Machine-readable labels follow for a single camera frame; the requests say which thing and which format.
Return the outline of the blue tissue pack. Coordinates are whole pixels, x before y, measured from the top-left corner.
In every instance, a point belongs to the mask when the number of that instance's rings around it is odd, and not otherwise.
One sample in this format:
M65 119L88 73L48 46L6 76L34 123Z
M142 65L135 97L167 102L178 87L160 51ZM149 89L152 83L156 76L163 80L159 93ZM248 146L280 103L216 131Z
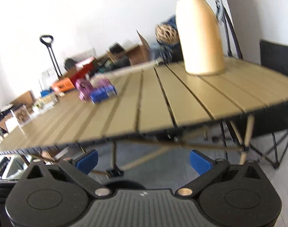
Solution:
M107 85L92 91L90 93L90 98L94 104L97 104L116 95L116 88L113 85Z

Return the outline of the purple cloth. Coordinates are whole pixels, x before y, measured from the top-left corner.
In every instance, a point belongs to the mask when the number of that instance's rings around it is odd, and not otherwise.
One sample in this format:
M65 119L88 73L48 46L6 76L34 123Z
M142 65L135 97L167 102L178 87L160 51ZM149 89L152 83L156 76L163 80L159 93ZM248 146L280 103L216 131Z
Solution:
M111 81L108 78L97 78L94 85L87 79L77 79L75 87L79 91L79 98L87 102L91 99L90 95L93 92L99 91L109 85L111 85Z

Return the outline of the orange cardboard box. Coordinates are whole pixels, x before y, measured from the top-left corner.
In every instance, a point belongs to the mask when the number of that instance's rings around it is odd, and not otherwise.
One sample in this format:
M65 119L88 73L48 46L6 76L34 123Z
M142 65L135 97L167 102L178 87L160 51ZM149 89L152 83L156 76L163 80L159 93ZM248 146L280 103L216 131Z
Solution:
M67 73L65 73L60 80L54 82L51 85L51 88L57 93L71 91L76 88L76 81L78 79L84 79L91 70L94 70L94 68L95 67L92 63L83 65L81 68L74 66Z

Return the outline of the open brown cardboard box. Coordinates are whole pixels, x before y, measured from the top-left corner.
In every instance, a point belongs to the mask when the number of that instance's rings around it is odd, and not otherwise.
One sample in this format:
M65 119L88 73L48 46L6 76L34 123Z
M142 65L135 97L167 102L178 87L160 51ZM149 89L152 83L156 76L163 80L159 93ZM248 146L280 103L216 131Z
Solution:
M119 53L113 53L110 50L106 52L113 63L121 59L123 56L126 56L130 60L131 65L145 63L150 60L150 46L146 39L138 31L136 32L140 38L140 44L132 45L127 49L123 49Z

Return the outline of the yellow thermos jug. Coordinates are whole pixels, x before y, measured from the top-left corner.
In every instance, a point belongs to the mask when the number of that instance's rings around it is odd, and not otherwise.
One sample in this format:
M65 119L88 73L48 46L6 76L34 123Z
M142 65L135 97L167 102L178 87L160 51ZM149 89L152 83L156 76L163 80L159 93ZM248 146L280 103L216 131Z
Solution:
M222 0L215 15L206 0L176 0L175 21L184 58L191 75L214 75L225 69L219 23Z

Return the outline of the woven rattan ball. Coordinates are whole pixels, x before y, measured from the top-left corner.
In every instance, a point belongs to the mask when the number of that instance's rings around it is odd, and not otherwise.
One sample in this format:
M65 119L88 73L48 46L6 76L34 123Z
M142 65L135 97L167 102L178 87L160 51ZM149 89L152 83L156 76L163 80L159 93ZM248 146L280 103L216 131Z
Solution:
M167 45L176 45L179 43L177 30L171 25L160 24L155 28L156 39L159 43Z

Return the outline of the black tripod stand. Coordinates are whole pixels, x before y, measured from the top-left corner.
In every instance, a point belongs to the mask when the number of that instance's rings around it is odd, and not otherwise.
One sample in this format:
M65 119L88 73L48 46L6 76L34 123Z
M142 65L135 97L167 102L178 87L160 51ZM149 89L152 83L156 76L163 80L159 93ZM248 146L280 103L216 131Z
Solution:
M224 6L223 6L223 13L222 13L221 22L224 24L228 56L229 57L233 56L232 49L231 49L231 43L230 43L230 35L231 35L235 49L236 49L237 57L238 57L238 59L243 59L243 54L242 54L241 48L239 46L239 41L238 41L238 38L236 36L234 26L233 26L232 21L230 19L230 16L228 15L228 12Z

